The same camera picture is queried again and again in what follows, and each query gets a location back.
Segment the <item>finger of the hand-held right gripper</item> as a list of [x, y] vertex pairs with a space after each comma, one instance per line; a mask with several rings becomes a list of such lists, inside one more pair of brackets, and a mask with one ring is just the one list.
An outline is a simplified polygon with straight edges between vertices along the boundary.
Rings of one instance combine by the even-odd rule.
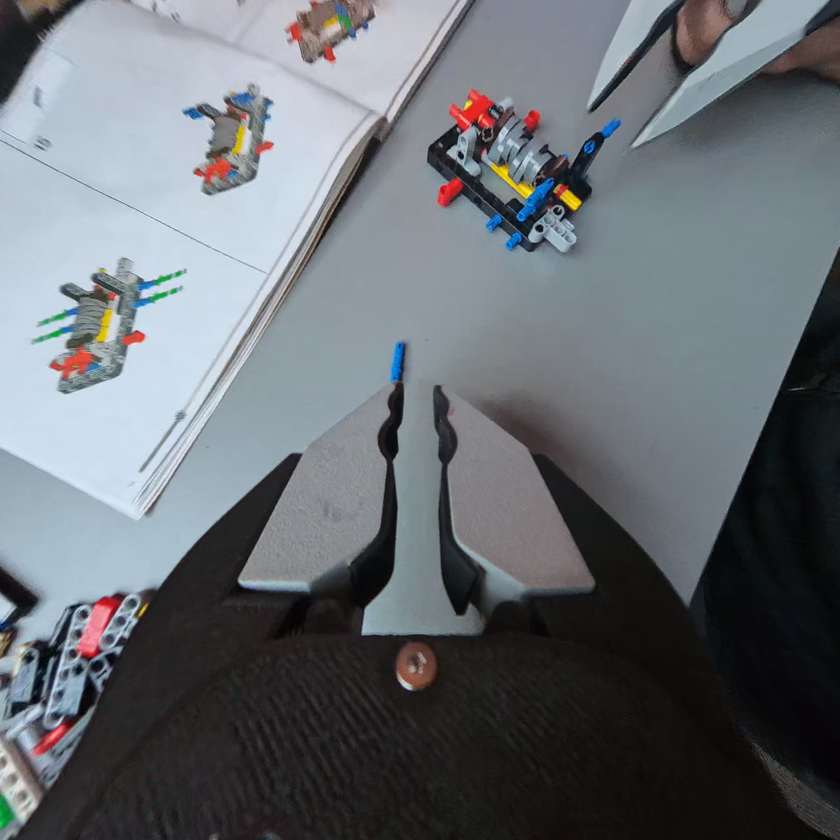
[[608, 46], [595, 76], [586, 111], [592, 113], [612, 96], [639, 62], [666, 33], [672, 36], [675, 66], [685, 75], [690, 65], [676, 47], [677, 17], [686, 1], [632, 1]]
[[633, 141], [638, 148], [676, 129], [788, 49], [833, 21], [839, 2], [762, 1], [723, 34], [709, 57], [683, 80]]

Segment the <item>open instruction booklet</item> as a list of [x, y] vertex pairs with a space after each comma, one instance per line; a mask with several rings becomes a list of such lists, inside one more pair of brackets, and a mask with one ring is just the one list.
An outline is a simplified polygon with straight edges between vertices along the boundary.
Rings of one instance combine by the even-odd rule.
[[142, 518], [471, 4], [70, 10], [2, 103], [2, 450]]

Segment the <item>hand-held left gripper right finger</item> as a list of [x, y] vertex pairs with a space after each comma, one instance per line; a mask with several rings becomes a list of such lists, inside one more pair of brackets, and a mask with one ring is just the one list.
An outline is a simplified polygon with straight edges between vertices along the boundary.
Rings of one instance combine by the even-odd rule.
[[455, 613], [592, 593], [593, 573], [529, 449], [441, 385], [434, 425], [440, 563]]

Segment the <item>person's right hand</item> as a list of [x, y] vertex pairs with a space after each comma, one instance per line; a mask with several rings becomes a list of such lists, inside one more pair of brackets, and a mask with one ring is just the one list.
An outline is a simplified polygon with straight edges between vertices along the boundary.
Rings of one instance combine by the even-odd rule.
[[[757, 2], [688, 1], [675, 24], [675, 54], [688, 67], [702, 64], [719, 38], [739, 23]], [[767, 76], [803, 71], [839, 82], [839, 19], [817, 29], [762, 68]]]

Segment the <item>lego engine frame assembly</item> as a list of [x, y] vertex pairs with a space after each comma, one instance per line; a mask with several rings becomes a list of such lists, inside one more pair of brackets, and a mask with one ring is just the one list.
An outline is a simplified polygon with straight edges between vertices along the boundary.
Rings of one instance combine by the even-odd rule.
[[572, 251], [574, 217], [592, 196], [590, 169], [622, 121], [593, 132], [570, 159], [540, 141], [541, 112], [519, 115], [511, 98], [471, 89], [462, 106], [449, 105], [448, 116], [453, 125], [427, 148], [427, 162], [444, 179], [437, 204], [465, 198], [486, 217], [488, 233], [507, 235], [507, 251]]

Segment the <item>pile of lego pieces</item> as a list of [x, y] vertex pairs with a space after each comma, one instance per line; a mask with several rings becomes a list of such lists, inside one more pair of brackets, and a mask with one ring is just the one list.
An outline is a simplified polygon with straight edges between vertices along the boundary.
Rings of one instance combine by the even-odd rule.
[[15, 838], [76, 751], [154, 590], [70, 605], [2, 674], [2, 838]]

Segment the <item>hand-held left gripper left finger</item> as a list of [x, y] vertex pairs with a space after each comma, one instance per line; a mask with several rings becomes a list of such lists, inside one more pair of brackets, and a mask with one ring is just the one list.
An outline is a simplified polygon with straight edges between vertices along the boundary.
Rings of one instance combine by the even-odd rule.
[[238, 584], [368, 606], [394, 568], [403, 385], [381, 388], [303, 452]]

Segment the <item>person's legs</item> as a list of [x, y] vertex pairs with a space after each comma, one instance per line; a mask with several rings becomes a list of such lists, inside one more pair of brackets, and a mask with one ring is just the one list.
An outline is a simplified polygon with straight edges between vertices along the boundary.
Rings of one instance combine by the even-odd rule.
[[794, 814], [838, 838], [838, 257], [695, 595], [741, 730]]

